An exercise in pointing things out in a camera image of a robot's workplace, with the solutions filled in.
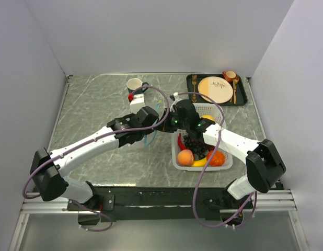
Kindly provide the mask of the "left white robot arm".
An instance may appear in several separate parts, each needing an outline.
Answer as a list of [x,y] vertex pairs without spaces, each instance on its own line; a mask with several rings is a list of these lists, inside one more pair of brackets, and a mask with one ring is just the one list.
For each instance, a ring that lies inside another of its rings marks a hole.
[[69,146],[49,153],[46,149],[34,154],[30,174],[43,201],[58,197],[73,199],[86,210],[94,209],[98,197],[89,182],[80,182],[68,175],[79,165],[110,150],[143,147],[144,137],[152,133],[150,127],[158,120],[158,113],[145,106],[137,113],[115,118],[96,133]]

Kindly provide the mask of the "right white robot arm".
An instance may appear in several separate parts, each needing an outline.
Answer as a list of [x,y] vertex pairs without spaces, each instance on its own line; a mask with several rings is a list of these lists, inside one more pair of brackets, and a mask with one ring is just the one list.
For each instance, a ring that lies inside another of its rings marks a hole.
[[228,208],[237,207],[244,196],[255,191],[267,193],[286,172],[272,141],[248,139],[208,118],[202,118],[187,99],[175,102],[173,111],[165,110],[163,116],[165,121],[157,127],[158,131],[174,133],[185,130],[192,139],[217,145],[246,164],[246,175],[230,183],[223,195],[223,202]]

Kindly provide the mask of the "red grape bunch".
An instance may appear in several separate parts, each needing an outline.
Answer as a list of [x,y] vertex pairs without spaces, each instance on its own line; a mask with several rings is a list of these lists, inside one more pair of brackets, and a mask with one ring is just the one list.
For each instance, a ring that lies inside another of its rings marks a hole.
[[202,143],[200,141],[196,141],[195,143],[196,143],[197,149],[200,152],[209,152],[209,151],[214,150],[214,148],[215,148],[215,146],[213,146],[213,145]]

